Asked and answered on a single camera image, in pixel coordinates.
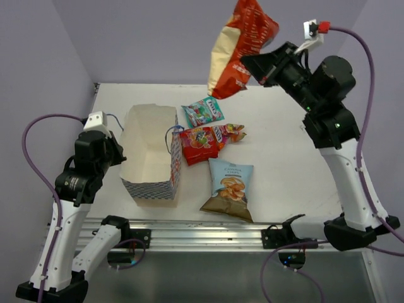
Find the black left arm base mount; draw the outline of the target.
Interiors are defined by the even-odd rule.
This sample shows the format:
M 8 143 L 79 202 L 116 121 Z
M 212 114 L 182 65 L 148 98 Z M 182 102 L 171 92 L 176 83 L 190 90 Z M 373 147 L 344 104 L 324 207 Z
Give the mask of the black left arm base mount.
M 128 270 L 139 265 L 150 248 L 150 229 L 131 230 L 127 239 L 120 241 L 107 254 L 107 262 L 117 271 Z

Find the red chips bag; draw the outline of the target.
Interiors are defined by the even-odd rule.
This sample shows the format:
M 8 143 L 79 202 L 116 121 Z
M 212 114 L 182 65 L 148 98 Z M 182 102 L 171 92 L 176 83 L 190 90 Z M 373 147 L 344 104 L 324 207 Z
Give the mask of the red chips bag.
M 245 90 L 251 74 L 241 57 L 259 54 L 278 32 L 279 24 L 258 1 L 238 1 L 211 50 L 208 95 L 225 99 Z

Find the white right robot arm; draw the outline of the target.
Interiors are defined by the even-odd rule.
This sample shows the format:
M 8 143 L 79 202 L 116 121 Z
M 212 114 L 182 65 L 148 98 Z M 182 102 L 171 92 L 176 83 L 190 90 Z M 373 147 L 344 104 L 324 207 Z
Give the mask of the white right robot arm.
M 305 110 L 304 129 L 331 171 L 342 208 L 334 219 L 296 215 L 262 235 L 276 247 L 326 241 L 348 251 L 367 247 L 378 236 L 398 229 L 399 219 L 380 204 L 365 171 L 359 127 L 343 104 L 356 84 L 350 63 L 328 56 L 310 71 L 301 65 L 291 42 L 273 52 L 243 56 L 241 63 L 260 85 L 279 86 Z

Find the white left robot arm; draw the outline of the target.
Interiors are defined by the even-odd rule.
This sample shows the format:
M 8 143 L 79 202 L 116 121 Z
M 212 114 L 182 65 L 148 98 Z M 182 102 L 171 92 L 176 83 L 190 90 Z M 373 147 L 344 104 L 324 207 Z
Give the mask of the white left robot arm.
M 83 302 L 95 269 L 114 247 L 131 240 L 129 221 L 109 215 L 96 236 L 76 254 L 85 218 L 111 166 L 126 160 L 110 131 L 79 134 L 74 155 L 56 178 L 52 220 L 44 250 L 29 281 L 18 285 L 16 297 L 31 302 Z

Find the white paper bag blue handles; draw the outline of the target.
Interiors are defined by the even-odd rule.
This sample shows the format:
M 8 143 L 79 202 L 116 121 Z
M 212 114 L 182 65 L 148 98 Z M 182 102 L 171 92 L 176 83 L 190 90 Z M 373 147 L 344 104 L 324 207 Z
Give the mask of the white paper bag blue handles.
M 119 178 L 132 203 L 143 208 L 174 209 L 178 205 L 182 147 L 177 109 L 140 104 L 125 117 L 108 113 L 120 127 L 119 144 L 126 161 Z

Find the blue cassava chips bag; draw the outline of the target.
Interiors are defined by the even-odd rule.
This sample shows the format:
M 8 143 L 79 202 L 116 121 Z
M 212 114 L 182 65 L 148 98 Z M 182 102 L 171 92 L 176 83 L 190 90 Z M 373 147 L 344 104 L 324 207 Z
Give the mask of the blue cassava chips bag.
M 211 196 L 200 211 L 224 214 L 252 223 L 248 192 L 252 165 L 235 164 L 218 158 L 208 160 L 211 173 Z

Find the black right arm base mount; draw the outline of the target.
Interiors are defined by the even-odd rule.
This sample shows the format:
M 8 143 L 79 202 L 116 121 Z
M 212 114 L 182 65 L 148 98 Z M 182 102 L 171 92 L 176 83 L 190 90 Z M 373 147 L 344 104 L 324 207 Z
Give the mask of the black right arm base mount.
M 300 239 L 292 232 L 292 222 L 301 217 L 304 217 L 304 214 L 293 216 L 284 221 L 280 226 L 272 224 L 261 230 L 263 249 L 276 249 L 289 244 L 300 244 L 297 247 L 297 252 L 278 253 L 278 258 L 282 265 L 296 270 L 301 269 L 306 262 L 306 249 L 318 248 L 317 239 Z

